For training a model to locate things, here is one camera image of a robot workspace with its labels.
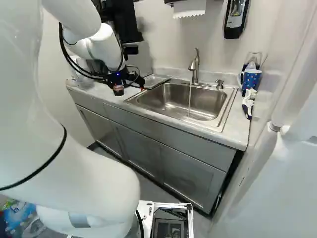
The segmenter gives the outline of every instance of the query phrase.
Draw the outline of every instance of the cabinet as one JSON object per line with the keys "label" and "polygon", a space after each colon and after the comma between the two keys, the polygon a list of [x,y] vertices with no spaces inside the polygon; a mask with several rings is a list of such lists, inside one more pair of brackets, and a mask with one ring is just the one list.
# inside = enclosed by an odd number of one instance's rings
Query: cabinet
{"label": "cabinet", "polygon": [[187,197],[204,211],[210,211],[225,173],[167,146],[161,147],[164,158],[164,183]]}
{"label": "cabinet", "polygon": [[162,168],[159,144],[135,131],[113,122],[127,159],[150,176],[161,181]]}
{"label": "cabinet", "polygon": [[210,212],[225,172],[114,123],[128,161]]}
{"label": "cabinet", "polygon": [[76,107],[93,138],[102,144],[106,149],[110,150],[117,156],[122,157],[122,151],[111,122],[108,119],[79,105],[76,105]]}
{"label": "cabinet", "polygon": [[77,108],[100,144],[202,211],[211,211],[236,150],[79,93],[72,96],[84,106]]}

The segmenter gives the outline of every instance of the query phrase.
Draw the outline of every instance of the soap dispenser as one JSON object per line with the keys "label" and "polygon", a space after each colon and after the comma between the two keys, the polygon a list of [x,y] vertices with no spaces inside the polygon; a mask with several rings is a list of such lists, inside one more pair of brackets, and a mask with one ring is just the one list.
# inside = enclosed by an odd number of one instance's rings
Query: soap dispenser
{"label": "soap dispenser", "polygon": [[224,37],[238,39],[247,22],[250,0],[228,0],[224,21]]}

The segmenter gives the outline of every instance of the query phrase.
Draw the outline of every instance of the white handle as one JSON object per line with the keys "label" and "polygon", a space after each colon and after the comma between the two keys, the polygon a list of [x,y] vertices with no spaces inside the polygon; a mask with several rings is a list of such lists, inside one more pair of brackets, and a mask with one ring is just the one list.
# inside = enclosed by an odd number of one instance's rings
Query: white handle
{"label": "white handle", "polygon": [[240,87],[240,89],[242,90],[242,84],[241,84],[241,75],[243,75],[243,78],[244,78],[244,74],[245,72],[240,72],[237,76],[237,82],[238,82],[238,85]]}

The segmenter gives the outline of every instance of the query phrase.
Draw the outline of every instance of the running water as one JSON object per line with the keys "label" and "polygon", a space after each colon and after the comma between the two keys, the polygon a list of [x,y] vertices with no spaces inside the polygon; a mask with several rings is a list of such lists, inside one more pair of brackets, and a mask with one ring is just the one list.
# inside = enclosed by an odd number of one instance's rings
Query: running water
{"label": "running water", "polygon": [[192,98],[192,83],[193,81],[191,80],[190,81],[190,86],[189,86],[189,100],[188,100],[188,113],[187,113],[187,116],[190,118],[190,101],[191,101],[191,98]]}

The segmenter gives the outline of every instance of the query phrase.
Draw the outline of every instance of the faucet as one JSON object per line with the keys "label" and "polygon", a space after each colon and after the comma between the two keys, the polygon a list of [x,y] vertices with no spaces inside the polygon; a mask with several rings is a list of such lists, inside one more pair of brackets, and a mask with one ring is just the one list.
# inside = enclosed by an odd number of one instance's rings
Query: faucet
{"label": "faucet", "polygon": [[224,83],[224,82],[223,82],[221,79],[216,80],[215,83],[217,84],[217,86],[216,86],[216,89],[217,89],[217,90],[223,89],[223,83]]}
{"label": "faucet", "polygon": [[199,64],[200,64],[199,50],[198,48],[195,48],[195,50],[196,50],[196,57],[193,59],[193,61],[190,63],[188,67],[188,70],[193,72],[192,84],[198,83]]}

